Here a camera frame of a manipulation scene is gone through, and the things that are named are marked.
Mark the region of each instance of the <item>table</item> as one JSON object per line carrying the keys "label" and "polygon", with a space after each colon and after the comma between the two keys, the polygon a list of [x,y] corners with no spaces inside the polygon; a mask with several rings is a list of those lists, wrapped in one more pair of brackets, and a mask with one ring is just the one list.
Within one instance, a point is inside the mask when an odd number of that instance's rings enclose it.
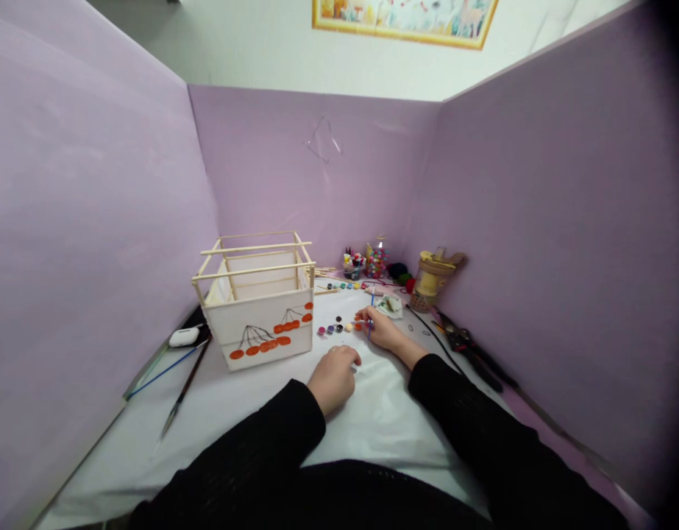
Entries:
{"label": "table", "polygon": [[[344,290],[316,297],[315,333],[320,326],[335,325],[337,316],[343,323],[351,322],[354,313],[370,302],[371,296],[364,291]],[[428,315],[424,319],[429,324],[431,318]],[[404,311],[403,320],[396,324],[428,351],[444,358],[435,338],[422,333],[423,324],[411,312]],[[440,335],[434,326],[433,330]],[[369,345],[363,334],[343,332],[326,339],[315,334],[310,352],[239,372],[229,372],[211,344],[172,427],[153,454],[168,413],[196,360],[193,354],[131,398],[36,528],[61,529],[104,520],[154,497],[178,469],[187,467],[224,432],[263,406],[291,378],[307,382],[322,355],[341,344],[355,348],[363,361],[356,368],[356,390],[343,409],[327,419],[327,433],[303,465],[339,459],[382,464],[432,484],[488,517],[480,485],[437,423],[408,394],[407,369],[392,354]],[[166,353],[154,374],[187,352]],[[464,357],[455,359],[482,391],[510,412]]]}

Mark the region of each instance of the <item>black cable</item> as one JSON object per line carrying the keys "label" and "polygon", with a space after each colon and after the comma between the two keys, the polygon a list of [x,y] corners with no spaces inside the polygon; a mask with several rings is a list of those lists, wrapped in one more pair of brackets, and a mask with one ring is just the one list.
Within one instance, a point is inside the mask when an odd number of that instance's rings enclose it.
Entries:
{"label": "black cable", "polygon": [[416,317],[418,317],[418,320],[419,320],[420,322],[422,322],[423,326],[425,326],[425,327],[427,328],[427,330],[428,330],[429,332],[431,332],[431,334],[433,335],[433,337],[435,337],[435,340],[440,344],[440,347],[441,347],[442,350],[444,351],[444,354],[445,354],[445,355],[447,356],[447,358],[452,362],[452,364],[455,365],[455,368],[457,369],[457,371],[458,371],[461,375],[463,375],[464,377],[466,377],[466,374],[465,374],[465,373],[462,371],[462,369],[459,367],[459,364],[457,364],[457,361],[455,361],[454,358],[449,354],[449,351],[447,351],[447,349],[445,348],[444,344],[442,344],[442,341],[439,339],[439,337],[437,337],[437,335],[435,335],[435,332],[433,331],[433,329],[432,329],[429,325],[427,325],[427,324],[425,323],[425,321],[424,321],[422,318],[420,318],[420,316],[419,316],[415,311],[413,311],[413,309],[412,309],[409,305],[406,305],[405,307],[408,308],[408,309],[410,309],[410,312],[411,312],[412,314],[414,314]]}

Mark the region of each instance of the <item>black sleeve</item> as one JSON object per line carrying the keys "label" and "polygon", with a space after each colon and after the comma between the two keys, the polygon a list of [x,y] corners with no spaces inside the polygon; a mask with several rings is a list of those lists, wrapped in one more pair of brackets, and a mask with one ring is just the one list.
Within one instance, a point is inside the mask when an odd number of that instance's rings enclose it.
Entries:
{"label": "black sleeve", "polygon": [[410,393],[484,486],[497,528],[625,529],[584,478],[437,355],[415,365]]}
{"label": "black sleeve", "polygon": [[129,528],[234,528],[258,508],[259,499],[298,473],[324,430],[314,396],[291,380],[190,467],[175,473],[152,501],[138,504]]}

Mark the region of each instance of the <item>hand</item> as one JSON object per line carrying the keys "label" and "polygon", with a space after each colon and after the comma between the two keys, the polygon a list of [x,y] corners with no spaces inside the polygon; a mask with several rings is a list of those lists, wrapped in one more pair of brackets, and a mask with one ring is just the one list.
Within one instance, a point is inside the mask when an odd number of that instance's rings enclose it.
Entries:
{"label": "hand", "polygon": [[396,327],[390,317],[378,311],[373,306],[368,306],[356,313],[366,322],[364,330],[369,333],[371,329],[371,342],[393,352],[396,357],[405,363],[409,370],[413,370],[416,363],[425,357],[428,352],[422,346],[410,340],[405,334]]}
{"label": "hand", "polygon": [[369,332],[369,319],[373,320],[371,342],[381,346],[381,348],[395,352],[408,340],[390,317],[387,317],[371,305],[357,311],[356,316],[366,322],[366,325],[363,327],[366,333]]}
{"label": "hand", "polygon": [[325,416],[354,393],[352,364],[361,366],[361,357],[354,348],[333,346],[320,359],[310,382],[307,383]]}

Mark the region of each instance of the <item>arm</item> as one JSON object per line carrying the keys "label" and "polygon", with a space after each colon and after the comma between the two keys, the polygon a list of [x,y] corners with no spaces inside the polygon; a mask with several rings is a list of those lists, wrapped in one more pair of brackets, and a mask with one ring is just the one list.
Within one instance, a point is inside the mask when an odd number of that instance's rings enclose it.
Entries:
{"label": "arm", "polygon": [[349,347],[322,357],[307,386],[291,380],[261,410],[248,416],[152,501],[140,503],[130,529],[230,528],[243,524],[258,499],[283,488],[324,436],[324,416],[354,392]]}
{"label": "arm", "polygon": [[372,307],[371,341],[413,373],[408,390],[438,421],[486,490],[500,528],[627,528],[619,512],[540,443],[538,434],[486,397],[467,378],[409,340]]}

